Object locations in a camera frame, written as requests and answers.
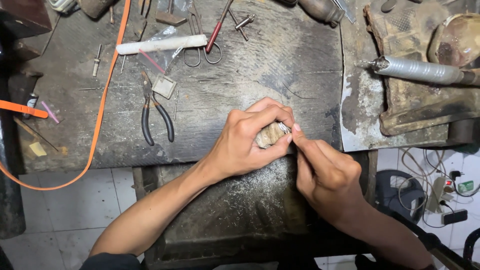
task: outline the battery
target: battery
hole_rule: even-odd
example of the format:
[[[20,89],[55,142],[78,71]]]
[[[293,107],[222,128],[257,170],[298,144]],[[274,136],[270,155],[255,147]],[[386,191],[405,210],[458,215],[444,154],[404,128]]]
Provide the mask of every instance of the battery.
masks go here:
[[[30,108],[35,108],[36,102],[38,101],[38,95],[35,93],[30,93],[28,95],[28,101],[27,101],[27,106]],[[30,114],[28,113],[22,113],[22,117],[25,120],[30,119]]]

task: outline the green label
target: green label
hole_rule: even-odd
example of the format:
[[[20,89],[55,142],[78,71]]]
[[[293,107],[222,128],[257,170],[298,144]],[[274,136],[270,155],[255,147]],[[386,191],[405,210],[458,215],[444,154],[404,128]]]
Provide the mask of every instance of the green label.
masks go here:
[[[464,193],[470,190],[473,190],[473,181],[467,181],[458,184],[458,192]]]

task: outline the tile floor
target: tile floor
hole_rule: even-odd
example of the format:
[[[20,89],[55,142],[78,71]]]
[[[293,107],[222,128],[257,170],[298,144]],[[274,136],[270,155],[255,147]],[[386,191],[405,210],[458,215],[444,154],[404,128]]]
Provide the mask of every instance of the tile floor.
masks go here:
[[[422,150],[412,148],[412,155],[426,171],[431,167],[424,160]],[[406,166],[417,171],[409,157],[402,163],[403,151],[382,149],[378,156],[378,170],[398,169],[412,173]],[[436,164],[437,158],[428,151],[428,159]],[[476,174],[480,164],[479,156],[469,156],[447,151],[444,157],[447,172],[458,170],[463,175],[458,181],[474,181],[480,184]],[[41,187],[55,186],[70,180],[78,172],[39,173],[21,176],[27,184]],[[440,173],[433,173],[433,182]],[[399,185],[401,180],[394,179],[392,184]],[[130,168],[89,170],[78,182],[57,191],[41,192],[22,187],[22,197],[26,219],[24,234],[0,240],[15,270],[77,270],[87,258],[95,240],[110,222],[125,211],[135,200],[132,171]],[[467,209],[468,220],[443,228],[431,228],[420,222],[425,231],[436,234],[452,250],[462,255],[467,235],[480,227],[480,194],[471,198],[455,198],[448,203],[453,209]],[[431,226],[440,226],[440,214],[425,214],[426,222]],[[323,270],[354,270],[354,256],[335,256],[316,258]],[[480,243],[476,245],[474,260],[480,261]]]

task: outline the black-handled pliers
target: black-handled pliers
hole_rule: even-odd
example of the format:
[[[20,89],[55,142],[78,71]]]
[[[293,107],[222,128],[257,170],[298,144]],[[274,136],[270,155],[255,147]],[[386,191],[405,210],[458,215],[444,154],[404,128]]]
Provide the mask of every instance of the black-handled pliers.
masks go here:
[[[153,138],[150,135],[150,129],[148,127],[148,114],[150,111],[150,99],[153,100],[153,104],[158,112],[162,115],[163,120],[165,120],[165,124],[167,125],[167,132],[168,132],[168,140],[173,142],[175,138],[175,133],[173,131],[173,122],[170,119],[167,111],[160,105],[160,103],[155,99],[153,90],[152,90],[152,83],[148,78],[147,73],[145,71],[140,72],[142,74],[142,85],[144,87],[144,97],[145,97],[145,104],[144,109],[142,110],[142,132],[144,133],[145,140],[151,146],[155,143],[153,142]]]

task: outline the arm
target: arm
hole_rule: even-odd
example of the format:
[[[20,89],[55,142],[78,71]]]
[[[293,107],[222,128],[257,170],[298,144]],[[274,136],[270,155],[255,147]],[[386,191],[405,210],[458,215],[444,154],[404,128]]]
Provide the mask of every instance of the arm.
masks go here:
[[[89,256],[103,252],[142,254],[175,216],[208,186],[259,169],[286,155],[291,134],[268,149],[260,149],[253,142],[256,134],[275,120],[288,127],[294,123],[291,108],[271,98],[264,98],[245,111],[231,111],[210,152],[184,174],[118,216],[97,239]]]
[[[430,253],[407,227],[363,199],[361,167],[351,156],[322,140],[307,139],[298,124],[292,133],[299,150],[297,188],[320,216],[390,262],[416,270],[433,264]]]

